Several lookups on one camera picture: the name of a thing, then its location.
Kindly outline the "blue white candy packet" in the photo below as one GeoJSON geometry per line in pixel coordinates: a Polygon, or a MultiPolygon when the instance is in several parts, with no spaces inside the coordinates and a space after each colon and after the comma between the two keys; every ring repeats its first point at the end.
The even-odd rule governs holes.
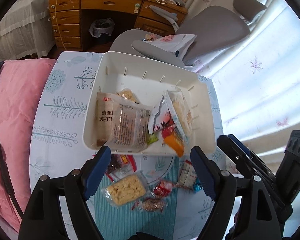
{"type": "Polygon", "coordinates": [[[176,186],[191,190],[193,193],[197,193],[202,190],[202,185],[194,170],[194,166],[189,160],[184,161],[179,172],[179,178],[176,186]]]}

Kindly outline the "orange white snack bar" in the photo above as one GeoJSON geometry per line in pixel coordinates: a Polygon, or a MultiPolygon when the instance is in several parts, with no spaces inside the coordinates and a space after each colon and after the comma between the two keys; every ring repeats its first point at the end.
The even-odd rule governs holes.
{"type": "Polygon", "coordinates": [[[178,157],[184,155],[184,143],[177,133],[172,133],[165,137],[164,143],[174,150],[178,157]]]}

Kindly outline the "small red candy packet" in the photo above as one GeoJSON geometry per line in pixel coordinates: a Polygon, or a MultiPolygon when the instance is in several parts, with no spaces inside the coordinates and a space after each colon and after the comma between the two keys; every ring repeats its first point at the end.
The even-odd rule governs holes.
{"type": "Polygon", "coordinates": [[[153,189],[153,196],[157,198],[168,197],[175,188],[175,183],[168,180],[161,180],[155,185],[153,189]]]}

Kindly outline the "yellow rice puff pack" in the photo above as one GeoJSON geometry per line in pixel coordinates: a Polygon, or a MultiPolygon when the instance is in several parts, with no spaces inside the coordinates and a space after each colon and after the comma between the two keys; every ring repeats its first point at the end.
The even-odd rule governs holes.
{"type": "Polygon", "coordinates": [[[101,193],[110,205],[121,207],[149,196],[150,189],[145,176],[138,171],[104,187],[101,193]]]}

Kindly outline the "small nut snack packet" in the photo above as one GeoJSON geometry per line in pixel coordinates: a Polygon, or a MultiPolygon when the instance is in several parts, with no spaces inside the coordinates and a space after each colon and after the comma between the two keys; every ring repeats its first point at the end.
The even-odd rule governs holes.
{"type": "Polygon", "coordinates": [[[145,198],[142,200],[137,200],[133,204],[132,210],[162,213],[166,207],[167,203],[163,199],[145,198]]]}

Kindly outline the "clear brown cake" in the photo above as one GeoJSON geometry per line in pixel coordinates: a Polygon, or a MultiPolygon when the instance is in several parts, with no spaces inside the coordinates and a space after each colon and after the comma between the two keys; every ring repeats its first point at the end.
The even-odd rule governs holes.
{"type": "Polygon", "coordinates": [[[149,106],[131,101],[119,103],[105,145],[113,152],[138,153],[145,150],[150,112],[149,106]]]}

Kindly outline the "beige soda cracker packet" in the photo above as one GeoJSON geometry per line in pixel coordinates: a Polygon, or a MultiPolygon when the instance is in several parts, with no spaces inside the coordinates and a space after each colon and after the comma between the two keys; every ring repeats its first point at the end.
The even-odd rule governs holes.
{"type": "Polygon", "coordinates": [[[97,146],[106,143],[111,135],[113,116],[119,105],[120,97],[111,93],[97,93],[96,134],[97,146]]]}

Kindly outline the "green label rice puff pack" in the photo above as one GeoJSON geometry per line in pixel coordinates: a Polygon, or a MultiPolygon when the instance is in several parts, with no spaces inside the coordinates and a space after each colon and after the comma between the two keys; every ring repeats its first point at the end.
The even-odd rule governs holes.
{"type": "Polygon", "coordinates": [[[131,102],[139,104],[139,100],[136,98],[134,93],[129,88],[124,88],[123,90],[116,92],[118,96],[121,96],[122,98],[129,100],[131,102]]]}

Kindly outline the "silver red snack bag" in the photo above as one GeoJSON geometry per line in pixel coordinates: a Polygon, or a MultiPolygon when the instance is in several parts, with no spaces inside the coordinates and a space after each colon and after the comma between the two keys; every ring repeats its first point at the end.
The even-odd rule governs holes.
{"type": "Polygon", "coordinates": [[[162,96],[159,103],[150,112],[148,121],[149,134],[161,133],[161,137],[165,139],[173,133],[175,128],[176,125],[171,117],[167,101],[162,96]]]}

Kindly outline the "red label date pack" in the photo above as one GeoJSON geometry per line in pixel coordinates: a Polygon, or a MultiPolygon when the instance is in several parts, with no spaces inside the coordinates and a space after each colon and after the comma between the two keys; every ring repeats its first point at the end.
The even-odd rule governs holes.
{"type": "Polygon", "coordinates": [[[132,155],[112,154],[106,170],[106,176],[111,182],[114,182],[133,174],[136,170],[136,162],[132,155]]]}

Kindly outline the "floral sheer curtain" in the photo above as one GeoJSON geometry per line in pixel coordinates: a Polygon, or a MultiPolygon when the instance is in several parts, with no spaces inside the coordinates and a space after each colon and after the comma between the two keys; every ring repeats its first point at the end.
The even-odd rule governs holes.
{"type": "MultiPolygon", "coordinates": [[[[233,134],[276,172],[293,130],[300,129],[300,19],[285,0],[257,0],[266,12],[248,39],[205,56],[194,70],[213,81],[223,132],[233,134]]],[[[188,0],[187,18],[233,0],[188,0]]]]}

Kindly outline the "tree print tablecloth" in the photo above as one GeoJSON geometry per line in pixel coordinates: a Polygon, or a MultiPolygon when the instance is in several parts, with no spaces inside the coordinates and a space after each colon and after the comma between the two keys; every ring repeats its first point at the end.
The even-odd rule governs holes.
{"type": "MultiPolygon", "coordinates": [[[[63,52],[57,59],[46,81],[33,124],[29,168],[32,186],[43,174],[51,178],[67,175],[97,153],[83,144],[83,126],[102,56],[99,53],[63,52]]],[[[215,88],[211,79],[198,76],[202,81],[212,83],[209,93],[217,139],[223,128],[215,88]]],[[[225,168],[225,155],[219,148],[206,155],[220,168],[225,168]]],[[[194,239],[204,227],[213,201],[203,191],[177,191],[172,239],[194,239]]],[[[94,219],[94,196],[87,205],[94,219]]]]}

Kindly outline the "teal striped placemat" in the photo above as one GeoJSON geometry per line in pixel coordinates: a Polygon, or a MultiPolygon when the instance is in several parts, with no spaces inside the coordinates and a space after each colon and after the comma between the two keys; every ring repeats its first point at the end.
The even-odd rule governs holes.
{"type": "MultiPolygon", "coordinates": [[[[178,180],[179,159],[177,157],[134,156],[137,170],[141,171],[150,189],[162,179],[173,183],[178,180]]],[[[136,232],[149,233],[158,238],[172,239],[177,208],[177,189],[173,189],[165,202],[167,206],[162,212],[132,210],[133,203],[121,207],[112,206],[107,201],[102,189],[111,183],[104,176],[94,196],[95,223],[104,239],[129,239],[136,232]]]]}

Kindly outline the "white plastic bag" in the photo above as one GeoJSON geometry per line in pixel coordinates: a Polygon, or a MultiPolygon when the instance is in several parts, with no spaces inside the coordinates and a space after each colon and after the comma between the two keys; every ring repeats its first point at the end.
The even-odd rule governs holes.
{"type": "Polygon", "coordinates": [[[182,60],[196,38],[196,34],[174,34],[156,38],[154,40],[144,39],[143,41],[168,51],[182,60]]]}

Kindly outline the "wooden desk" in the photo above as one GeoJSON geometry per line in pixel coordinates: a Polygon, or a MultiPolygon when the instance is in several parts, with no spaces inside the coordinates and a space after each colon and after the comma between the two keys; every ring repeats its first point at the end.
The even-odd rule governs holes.
{"type": "Polygon", "coordinates": [[[50,20],[59,49],[69,51],[105,52],[121,33],[141,29],[160,36],[174,33],[168,20],[151,10],[160,7],[177,17],[182,24],[187,9],[170,2],[160,4],[156,0],[49,0],[50,20]],[[90,25],[99,19],[111,18],[114,30],[111,36],[94,38],[90,25]]]}

